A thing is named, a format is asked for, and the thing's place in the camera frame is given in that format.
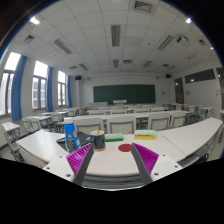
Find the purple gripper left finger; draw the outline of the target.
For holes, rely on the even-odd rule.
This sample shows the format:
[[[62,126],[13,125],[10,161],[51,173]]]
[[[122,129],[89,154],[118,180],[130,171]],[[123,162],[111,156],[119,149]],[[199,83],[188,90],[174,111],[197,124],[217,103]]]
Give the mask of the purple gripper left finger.
[[[89,166],[89,162],[94,154],[93,144],[90,143],[78,150],[70,153],[66,159],[74,173],[74,183],[81,186]]]

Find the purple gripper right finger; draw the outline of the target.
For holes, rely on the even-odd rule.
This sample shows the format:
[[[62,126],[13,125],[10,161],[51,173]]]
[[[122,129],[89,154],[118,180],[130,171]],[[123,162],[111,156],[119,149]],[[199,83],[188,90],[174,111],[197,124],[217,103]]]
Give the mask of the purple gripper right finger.
[[[131,153],[135,159],[143,184],[147,185],[151,183],[151,172],[159,158],[159,155],[137,143],[132,144]]]

